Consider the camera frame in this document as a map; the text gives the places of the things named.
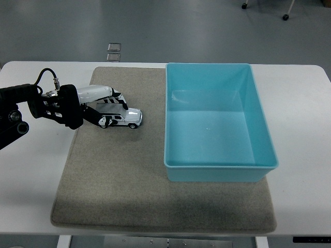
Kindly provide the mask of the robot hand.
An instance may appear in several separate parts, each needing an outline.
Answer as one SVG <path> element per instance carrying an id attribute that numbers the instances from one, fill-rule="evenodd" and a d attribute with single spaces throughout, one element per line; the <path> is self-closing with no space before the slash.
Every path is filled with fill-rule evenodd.
<path id="1" fill-rule="evenodd" d="M 128 105 L 120 92 L 109 86 L 89 85 L 76 89 L 74 85 L 63 85 L 57 93 L 59 110 L 65 121 L 65 126 L 77 129 L 86 120 L 101 128 L 114 124 L 94 108 L 87 106 L 98 100 L 116 100 L 125 110 Z"/>

